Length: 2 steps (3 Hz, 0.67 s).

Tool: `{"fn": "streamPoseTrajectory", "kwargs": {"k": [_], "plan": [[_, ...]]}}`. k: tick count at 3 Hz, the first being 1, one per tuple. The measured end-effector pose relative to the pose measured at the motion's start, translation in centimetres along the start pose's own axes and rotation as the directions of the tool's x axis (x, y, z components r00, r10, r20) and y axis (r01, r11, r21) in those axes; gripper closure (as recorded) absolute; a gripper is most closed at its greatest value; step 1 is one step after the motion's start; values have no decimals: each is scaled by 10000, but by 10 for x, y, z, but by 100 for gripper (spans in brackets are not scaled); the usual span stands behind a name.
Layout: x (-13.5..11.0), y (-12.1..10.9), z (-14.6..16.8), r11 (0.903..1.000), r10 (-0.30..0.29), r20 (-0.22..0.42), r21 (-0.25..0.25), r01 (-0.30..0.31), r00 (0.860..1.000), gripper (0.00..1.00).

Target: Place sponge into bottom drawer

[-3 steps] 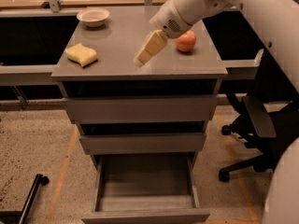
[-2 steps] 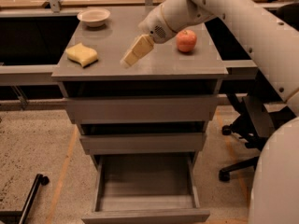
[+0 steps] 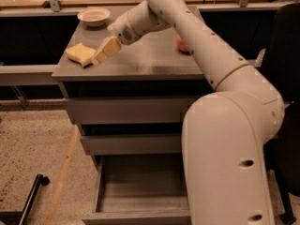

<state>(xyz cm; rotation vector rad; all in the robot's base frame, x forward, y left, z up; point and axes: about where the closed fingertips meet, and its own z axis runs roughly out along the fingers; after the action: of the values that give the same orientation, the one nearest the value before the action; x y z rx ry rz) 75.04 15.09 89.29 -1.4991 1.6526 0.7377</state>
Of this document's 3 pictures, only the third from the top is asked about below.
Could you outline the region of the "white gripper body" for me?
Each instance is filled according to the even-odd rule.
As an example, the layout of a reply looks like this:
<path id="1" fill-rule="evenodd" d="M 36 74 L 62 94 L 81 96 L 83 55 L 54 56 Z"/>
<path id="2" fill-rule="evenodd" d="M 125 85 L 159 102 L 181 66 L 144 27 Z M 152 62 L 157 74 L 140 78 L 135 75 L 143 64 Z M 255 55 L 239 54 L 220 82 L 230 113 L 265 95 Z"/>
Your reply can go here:
<path id="1" fill-rule="evenodd" d="M 133 44 L 142 38 L 132 28 L 127 14 L 121 15 L 110 24 L 108 31 L 112 36 L 118 37 L 124 45 Z"/>

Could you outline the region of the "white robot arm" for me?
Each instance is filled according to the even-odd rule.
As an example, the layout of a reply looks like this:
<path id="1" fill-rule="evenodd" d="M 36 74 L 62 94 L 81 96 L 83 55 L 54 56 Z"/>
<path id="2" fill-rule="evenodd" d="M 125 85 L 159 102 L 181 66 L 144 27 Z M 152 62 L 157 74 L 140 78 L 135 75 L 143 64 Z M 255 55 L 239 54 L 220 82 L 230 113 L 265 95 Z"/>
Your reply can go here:
<path id="1" fill-rule="evenodd" d="M 278 90 L 190 11 L 184 0 L 144 0 L 110 25 L 100 64 L 149 32 L 171 26 L 209 82 L 182 126 L 192 225 L 275 225 L 263 147 L 284 119 Z"/>

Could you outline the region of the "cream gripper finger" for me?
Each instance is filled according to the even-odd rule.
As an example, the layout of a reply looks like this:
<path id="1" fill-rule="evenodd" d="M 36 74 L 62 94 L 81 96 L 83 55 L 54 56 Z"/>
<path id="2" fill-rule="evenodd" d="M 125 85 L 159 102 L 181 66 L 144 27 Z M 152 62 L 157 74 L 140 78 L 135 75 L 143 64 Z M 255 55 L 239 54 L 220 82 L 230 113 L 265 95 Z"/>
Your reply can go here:
<path id="1" fill-rule="evenodd" d="M 108 59 L 108 54 L 103 50 L 96 51 L 95 55 L 92 57 L 92 63 L 94 65 L 102 64 Z"/>
<path id="2" fill-rule="evenodd" d="M 101 50 L 106 56 L 112 56 L 121 50 L 122 43 L 118 37 L 108 37 L 102 44 Z"/>

